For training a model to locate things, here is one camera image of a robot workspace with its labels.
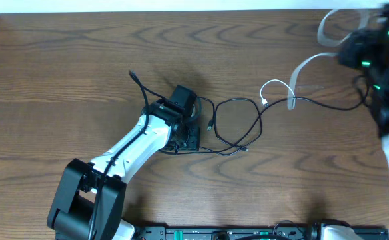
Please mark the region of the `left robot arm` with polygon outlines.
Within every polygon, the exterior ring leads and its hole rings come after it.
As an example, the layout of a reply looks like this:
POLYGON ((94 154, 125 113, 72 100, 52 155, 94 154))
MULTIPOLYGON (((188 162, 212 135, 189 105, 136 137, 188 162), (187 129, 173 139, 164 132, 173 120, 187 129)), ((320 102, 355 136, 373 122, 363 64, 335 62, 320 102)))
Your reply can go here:
POLYGON ((73 159, 64 169, 47 216, 56 239, 132 239, 136 228, 122 220, 127 184, 157 151, 197 151, 201 105, 181 85, 170 98, 142 110, 136 125, 88 163, 73 159))

